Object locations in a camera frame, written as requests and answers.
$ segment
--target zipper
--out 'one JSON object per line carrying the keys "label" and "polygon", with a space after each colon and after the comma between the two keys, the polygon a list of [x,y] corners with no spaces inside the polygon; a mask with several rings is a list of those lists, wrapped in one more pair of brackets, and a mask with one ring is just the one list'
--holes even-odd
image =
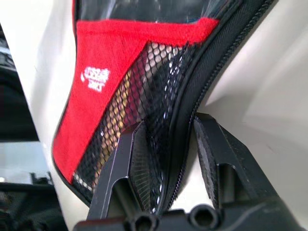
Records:
{"label": "zipper", "polygon": [[[249,21],[249,23],[240,32],[240,34],[237,36],[237,38],[235,39],[233,44],[229,47],[229,49],[224,54],[224,56],[222,57],[220,62],[217,64],[217,66],[216,66],[215,70],[212,72],[209,80],[207,81],[207,83],[203,87],[197,102],[194,104],[194,108],[193,108],[193,111],[191,113],[189,124],[192,124],[193,119],[194,119],[194,115],[196,114],[196,112],[197,112],[197,110],[198,110],[198,108],[199,108],[199,106],[201,104],[201,101],[203,100],[207,90],[209,89],[209,87],[213,83],[213,81],[216,78],[216,76],[219,74],[219,72],[222,70],[223,66],[226,64],[228,59],[233,55],[233,53],[235,52],[237,47],[242,43],[242,41],[245,39],[245,37],[248,35],[248,33],[252,30],[252,28],[256,25],[256,23],[259,21],[261,16],[265,13],[265,11],[270,7],[270,5],[273,2],[274,2],[274,0],[265,0],[264,1],[264,3],[261,5],[261,7],[255,13],[255,15]],[[185,158],[185,160],[183,162],[183,165],[182,165],[182,167],[180,169],[178,181],[177,181],[177,184],[176,184],[175,189],[173,191],[173,194],[171,196],[171,199],[170,199],[170,202],[169,202],[169,205],[168,205],[168,209],[171,208],[173,202],[175,201],[175,199],[178,196],[178,192],[179,192],[179,189],[180,189],[180,186],[181,186],[181,183],[182,183],[182,180],[183,180],[183,176],[184,176],[184,173],[185,173],[187,155],[188,155],[188,153],[186,153],[186,158]]]}

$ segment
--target black mesh pocket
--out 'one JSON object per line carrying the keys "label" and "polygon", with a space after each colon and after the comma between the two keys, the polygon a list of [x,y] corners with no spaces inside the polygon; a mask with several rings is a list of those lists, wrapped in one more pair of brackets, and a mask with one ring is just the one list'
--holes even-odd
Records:
{"label": "black mesh pocket", "polygon": [[87,200],[91,201],[101,168],[121,132],[144,120],[149,155],[135,159],[130,175],[143,209],[155,212],[168,169],[174,103],[196,48],[151,42],[127,71],[74,173],[73,185]]}

